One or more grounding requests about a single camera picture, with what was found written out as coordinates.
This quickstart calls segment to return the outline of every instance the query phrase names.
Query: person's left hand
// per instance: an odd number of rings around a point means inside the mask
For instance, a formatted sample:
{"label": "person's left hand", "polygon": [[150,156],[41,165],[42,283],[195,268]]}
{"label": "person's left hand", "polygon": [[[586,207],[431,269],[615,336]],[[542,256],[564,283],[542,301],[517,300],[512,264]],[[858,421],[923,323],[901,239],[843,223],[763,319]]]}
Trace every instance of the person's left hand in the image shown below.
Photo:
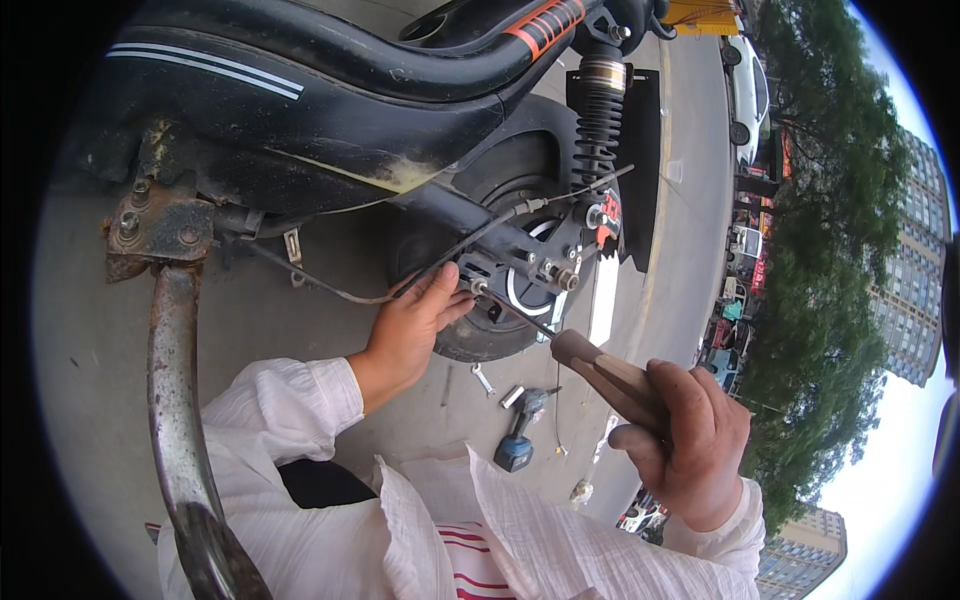
{"label": "person's left hand", "polygon": [[426,371],[437,332],[473,308],[469,290],[457,292],[458,276],[457,265],[448,262],[380,308],[367,349],[347,357],[363,395],[364,415],[416,383]]}

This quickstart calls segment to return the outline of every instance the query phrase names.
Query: white stripe decal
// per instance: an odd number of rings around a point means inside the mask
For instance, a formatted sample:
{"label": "white stripe decal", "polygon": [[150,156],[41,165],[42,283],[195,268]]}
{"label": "white stripe decal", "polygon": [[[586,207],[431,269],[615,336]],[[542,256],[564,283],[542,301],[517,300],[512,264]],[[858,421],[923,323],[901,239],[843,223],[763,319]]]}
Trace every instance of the white stripe decal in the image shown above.
{"label": "white stripe decal", "polygon": [[217,62],[226,66],[231,66],[235,69],[240,69],[241,71],[246,71],[248,73],[253,73],[264,79],[269,79],[270,81],[283,85],[284,87],[289,87],[290,89],[295,89],[296,91],[303,91],[303,86],[291,82],[290,80],[283,79],[278,77],[273,73],[267,73],[266,71],[261,71],[260,69],[255,69],[251,66],[247,66],[241,62],[234,62],[233,60],[221,59],[220,57],[215,57],[210,54],[205,54],[203,52],[196,52],[194,50],[187,50],[186,48],[178,48],[177,46],[167,46],[164,44],[148,44],[143,42],[124,42],[120,44],[113,44],[110,50],[119,50],[122,48],[132,48],[139,50],[161,50],[166,52],[172,52],[174,54],[182,54],[187,57],[193,57],[195,59],[209,60],[210,62]]}
{"label": "white stripe decal", "polygon": [[206,64],[205,62],[196,62],[195,60],[190,59],[181,59],[180,57],[172,57],[168,54],[156,54],[153,52],[107,52],[107,57],[133,57],[138,59],[154,59],[154,60],[166,60],[167,62],[175,62],[177,64],[185,64],[186,66],[197,67],[198,69],[203,69],[204,71],[211,71],[213,73],[218,73],[220,75],[225,75],[227,77],[232,77],[235,80],[241,82],[246,82],[247,84],[256,85],[257,87],[262,87],[264,89],[269,89],[272,92],[280,94],[281,96],[286,96],[293,100],[299,100],[300,95],[295,94],[292,91],[283,89],[282,87],[277,87],[276,85],[270,85],[262,80],[255,79],[253,77],[247,77],[236,71],[230,71],[227,69],[222,69],[219,66],[213,66],[212,64]]}

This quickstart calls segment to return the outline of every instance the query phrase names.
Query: person's right hand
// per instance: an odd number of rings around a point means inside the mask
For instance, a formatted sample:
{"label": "person's right hand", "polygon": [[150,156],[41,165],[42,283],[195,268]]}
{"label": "person's right hand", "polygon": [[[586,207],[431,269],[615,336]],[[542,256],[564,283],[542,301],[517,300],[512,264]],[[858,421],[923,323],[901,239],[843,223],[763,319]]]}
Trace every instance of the person's right hand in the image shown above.
{"label": "person's right hand", "polygon": [[724,394],[702,367],[687,372],[654,359],[647,375],[670,411],[673,451],[631,424],[614,429],[608,444],[626,450],[643,485],[687,527],[717,529],[743,493],[737,468],[750,434],[750,411]]}

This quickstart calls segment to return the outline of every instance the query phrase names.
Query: wrench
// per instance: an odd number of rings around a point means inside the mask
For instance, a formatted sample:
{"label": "wrench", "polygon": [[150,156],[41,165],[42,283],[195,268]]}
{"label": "wrench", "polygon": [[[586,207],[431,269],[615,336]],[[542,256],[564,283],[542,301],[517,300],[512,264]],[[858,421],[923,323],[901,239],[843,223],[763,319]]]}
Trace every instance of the wrench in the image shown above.
{"label": "wrench", "polygon": [[470,367],[470,372],[477,376],[484,390],[487,390],[487,397],[496,396],[496,390],[490,385],[490,381],[487,381],[487,377],[484,376],[483,372],[480,371],[480,363],[473,363],[473,366]]}

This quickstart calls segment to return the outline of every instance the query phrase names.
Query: metal rod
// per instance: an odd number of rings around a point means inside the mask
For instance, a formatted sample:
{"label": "metal rod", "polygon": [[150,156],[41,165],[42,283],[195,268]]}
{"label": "metal rod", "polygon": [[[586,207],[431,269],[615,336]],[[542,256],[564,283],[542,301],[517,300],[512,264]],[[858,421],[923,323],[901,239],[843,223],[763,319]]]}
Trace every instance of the metal rod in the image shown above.
{"label": "metal rod", "polygon": [[156,475],[194,596],[269,599],[227,526],[197,403],[199,267],[161,267],[150,309],[147,404]]}
{"label": "metal rod", "polygon": [[486,296],[487,298],[493,300],[494,302],[496,302],[497,304],[499,304],[499,305],[500,305],[501,307],[503,307],[504,309],[506,309],[506,310],[514,313],[515,315],[517,315],[518,317],[520,317],[523,321],[526,321],[528,324],[531,324],[533,327],[535,327],[535,328],[537,329],[537,331],[539,331],[540,333],[542,333],[543,335],[545,335],[547,338],[549,338],[549,339],[552,340],[552,339],[554,338],[554,336],[557,335],[555,332],[553,332],[553,331],[551,331],[550,329],[548,329],[547,326],[544,325],[543,323],[538,323],[537,320],[535,320],[535,319],[534,319],[533,317],[531,317],[530,315],[525,315],[525,314],[523,314],[522,312],[520,312],[517,308],[515,308],[515,307],[510,303],[509,300],[507,300],[506,298],[503,298],[502,296],[500,296],[499,294],[497,294],[496,292],[494,292],[494,290],[490,289],[490,286],[489,286],[489,285],[481,285],[481,286],[480,286],[480,289],[481,289],[481,293],[482,293],[484,296]]}

